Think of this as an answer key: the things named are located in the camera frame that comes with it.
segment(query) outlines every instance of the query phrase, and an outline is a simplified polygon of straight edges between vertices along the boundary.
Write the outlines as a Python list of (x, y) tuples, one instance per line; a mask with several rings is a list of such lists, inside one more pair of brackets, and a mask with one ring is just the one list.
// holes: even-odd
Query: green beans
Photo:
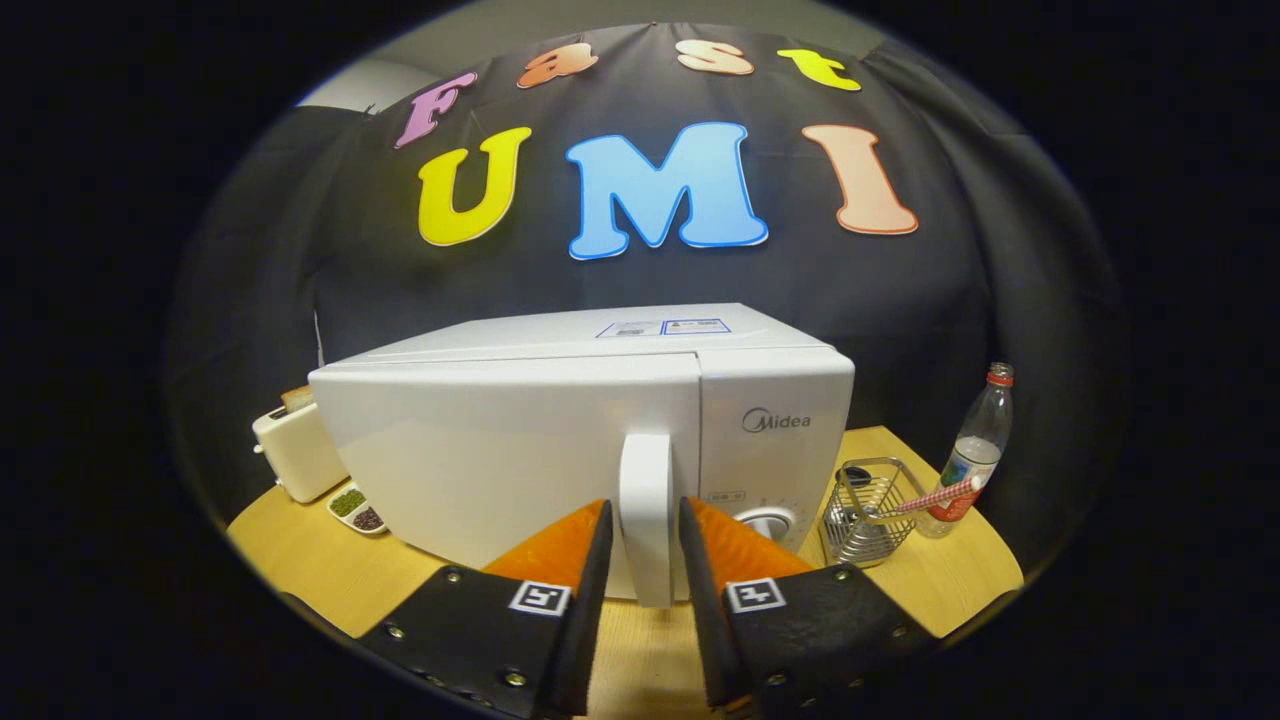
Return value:
[(365, 493), (358, 489), (352, 489), (330, 502), (329, 507), (333, 509), (334, 514), (339, 518), (346, 518), (347, 515), (351, 515), (352, 510), (360, 507), (362, 502), (365, 502)]

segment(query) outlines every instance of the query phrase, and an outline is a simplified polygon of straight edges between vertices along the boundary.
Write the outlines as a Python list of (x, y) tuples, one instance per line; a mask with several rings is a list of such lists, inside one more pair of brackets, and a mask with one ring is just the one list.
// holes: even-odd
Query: bottle cap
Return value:
[(1005, 363), (992, 363), (987, 369), (987, 382), (1002, 387), (1012, 387), (1014, 366)]

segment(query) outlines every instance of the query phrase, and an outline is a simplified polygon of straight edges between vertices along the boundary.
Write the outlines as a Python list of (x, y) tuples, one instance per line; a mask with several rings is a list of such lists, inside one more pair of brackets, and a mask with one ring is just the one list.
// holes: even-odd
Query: plastic bottle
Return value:
[[(1009, 445), (1009, 432), (1014, 427), (1014, 368), (992, 363), (987, 370), (987, 387), (969, 407), (960, 434), (956, 436), (951, 459), (938, 479), (938, 487), (947, 487), (975, 475), (991, 478)], [(920, 512), (915, 529), (928, 538), (941, 538), (950, 533), (964, 518), (982, 491), (934, 505)]]

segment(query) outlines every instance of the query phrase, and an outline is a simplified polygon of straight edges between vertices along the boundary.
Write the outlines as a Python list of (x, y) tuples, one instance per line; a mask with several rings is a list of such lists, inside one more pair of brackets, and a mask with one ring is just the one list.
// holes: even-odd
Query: white microwave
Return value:
[(737, 304), (462, 323), (310, 374), (343, 465), (399, 539), (481, 568), (612, 500), (608, 597), (687, 600), (692, 496), (796, 551), (833, 471), (854, 364)]

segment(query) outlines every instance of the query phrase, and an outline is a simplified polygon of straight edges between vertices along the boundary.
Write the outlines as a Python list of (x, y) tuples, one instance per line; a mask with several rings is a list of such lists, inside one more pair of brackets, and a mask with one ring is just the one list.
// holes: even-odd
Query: small dish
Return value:
[[(347, 510), (346, 514), (339, 515), (338, 511), (334, 510), (334, 505), (335, 503), (340, 505), (340, 501), (352, 492), (360, 493), (360, 502), (356, 503), (349, 510)], [(383, 519), (378, 516), (378, 512), (374, 511), (374, 509), (369, 505), (369, 500), (366, 500), (364, 497), (364, 493), (360, 492), (360, 487), (356, 486), (355, 480), (338, 488), (338, 492), (333, 493), (333, 497), (326, 500), (324, 506), (326, 510), (329, 510), (329, 514), (333, 515), (339, 523), (347, 525), (348, 528), (356, 530), (362, 536), (376, 536), (379, 533), (387, 532), (387, 523), (383, 521)], [(372, 518), (378, 520), (378, 525), (375, 525), (372, 529), (366, 530), (356, 524), (357, 520), (360, 520), (361, 525), (367, 524), (365, 520), (369, 515), (372, 515)]]

